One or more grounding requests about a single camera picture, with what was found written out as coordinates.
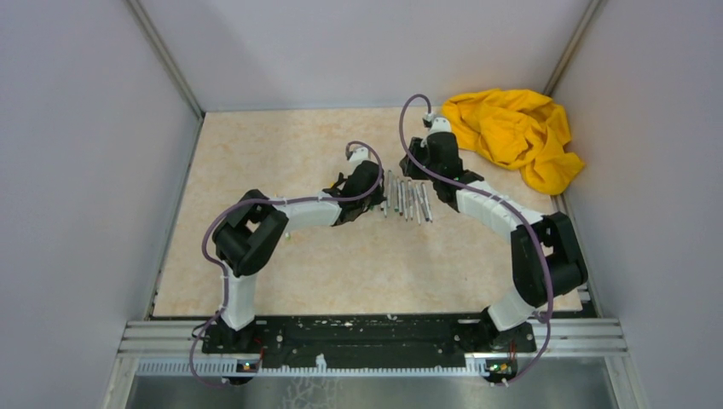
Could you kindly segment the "yellow end rainbow marker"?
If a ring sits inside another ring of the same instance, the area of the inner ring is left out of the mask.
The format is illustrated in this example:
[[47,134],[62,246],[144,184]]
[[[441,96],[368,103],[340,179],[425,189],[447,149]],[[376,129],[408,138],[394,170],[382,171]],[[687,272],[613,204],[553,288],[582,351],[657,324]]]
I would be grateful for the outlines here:
[[408,219],[414,221],[414,191],[410,180],[406,180],[406,206],[408,211]]

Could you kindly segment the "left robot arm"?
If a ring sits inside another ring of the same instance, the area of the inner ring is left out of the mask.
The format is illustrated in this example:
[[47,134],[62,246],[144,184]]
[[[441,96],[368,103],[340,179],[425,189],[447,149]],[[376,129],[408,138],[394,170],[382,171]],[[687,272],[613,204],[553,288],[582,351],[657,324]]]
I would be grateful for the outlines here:
[[384,200],[384,171],[368,159],[349,176],[340,175],[319,193],[296,199],[272,199],[248,191],[207,228],[202,253],[222,268],[223,299],[217,319],[226,326],[222,340],[236,353],[249,350],[256,331],[254,296],[257,274],[286,233],[353,222]]

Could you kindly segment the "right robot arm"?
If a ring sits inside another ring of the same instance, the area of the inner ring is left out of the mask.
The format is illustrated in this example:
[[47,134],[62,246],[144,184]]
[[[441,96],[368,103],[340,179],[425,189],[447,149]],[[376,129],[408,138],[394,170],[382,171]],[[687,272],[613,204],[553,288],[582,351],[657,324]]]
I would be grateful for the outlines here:
[[501,351],[521,325],[549,298],[565,295],[587,282],[588,272],[570,218],[544,215],[506,199],[479,174],[466,170],[453,133],[414,137],[400,166],[405,176],[429,180],[437,197],[470,216],[511,246],[512,288],[483,311],[480,339]]

